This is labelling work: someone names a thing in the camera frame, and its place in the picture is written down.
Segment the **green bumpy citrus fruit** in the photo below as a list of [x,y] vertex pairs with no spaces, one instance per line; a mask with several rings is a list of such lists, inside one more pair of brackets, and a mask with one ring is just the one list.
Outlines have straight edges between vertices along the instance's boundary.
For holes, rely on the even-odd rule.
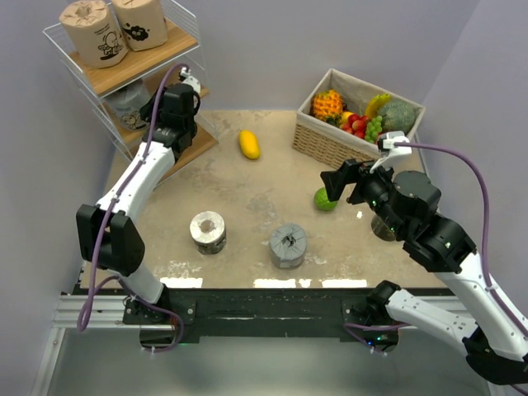
[[313,197],[314,206],[321,211],[333,211],[336,209],[338,202],[330,201],[325,187],[319,188]]

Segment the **grey paper towel roll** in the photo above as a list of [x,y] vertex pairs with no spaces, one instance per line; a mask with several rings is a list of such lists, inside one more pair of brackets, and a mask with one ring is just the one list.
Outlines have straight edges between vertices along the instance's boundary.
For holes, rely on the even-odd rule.
[[148,123],[141,119],[140,109],[151,96],[142,79],[136,80],[106,98],[119,124],[127,130],[144,130]]

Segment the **dark grey towel roll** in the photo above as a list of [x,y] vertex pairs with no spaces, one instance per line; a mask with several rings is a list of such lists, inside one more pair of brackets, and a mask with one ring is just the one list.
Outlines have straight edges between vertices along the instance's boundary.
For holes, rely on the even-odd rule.
[[269,240],[270,257],[279,269],[295,269],[304,262],[308,237],[304,229],[294,223],[281,225]]

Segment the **brown roll with black print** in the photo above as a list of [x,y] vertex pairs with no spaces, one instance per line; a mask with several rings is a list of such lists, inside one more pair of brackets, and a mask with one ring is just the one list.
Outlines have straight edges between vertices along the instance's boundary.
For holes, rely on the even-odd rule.
[[150,50],[167,42],[167,24],[159,0],[114,0],[111,3],[127,45],[133,51]]

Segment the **brown paper towel roll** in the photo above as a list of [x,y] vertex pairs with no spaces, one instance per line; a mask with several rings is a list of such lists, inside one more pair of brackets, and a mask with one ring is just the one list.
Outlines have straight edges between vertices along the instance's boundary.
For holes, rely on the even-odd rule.
[[72,2],[61,12],[59,22],[81,60],[90,67],[115,66],[129,52],[121,29],[105,1]]

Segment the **white and grey towel roll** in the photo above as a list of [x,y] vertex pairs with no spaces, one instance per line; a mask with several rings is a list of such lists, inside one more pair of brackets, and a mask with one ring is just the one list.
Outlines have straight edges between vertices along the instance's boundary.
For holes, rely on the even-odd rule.
[[203,211],[190,222],[191,238],[203,255],[219,253],[227,242],[224,218],[214,211]]

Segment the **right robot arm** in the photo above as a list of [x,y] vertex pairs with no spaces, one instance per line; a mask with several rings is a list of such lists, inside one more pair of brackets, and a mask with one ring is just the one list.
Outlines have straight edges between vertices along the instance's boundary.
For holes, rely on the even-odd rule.
[[525,318],[499,286],[486,285],[482,255],[458,223],[438,213],[441,191],[429,177],[351,159],[336,171],[322,172],[321,178],[331,201],[352,184],[347,203],[366,203],[410,258],[442,281],[471,317],[438,309],[388,280],[367,295],[360,313],[371,322],[392,319],[442,340],[490,383],[526,384],[527,337],[516,326]]

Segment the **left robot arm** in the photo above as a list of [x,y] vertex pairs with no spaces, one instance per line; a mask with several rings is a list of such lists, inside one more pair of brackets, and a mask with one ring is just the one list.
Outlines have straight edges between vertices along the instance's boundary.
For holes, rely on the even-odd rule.
[[151,323],[165,322],[171,304],[163,284],[144,264],[145,245],[135,227],[147,199],[168,170],[192,145],[200,95],[188,83],[162,90],[152,136],[144,136],[134,160],[95,205],[76,213],[82,258],[119,276],[144,300],[141,312]]

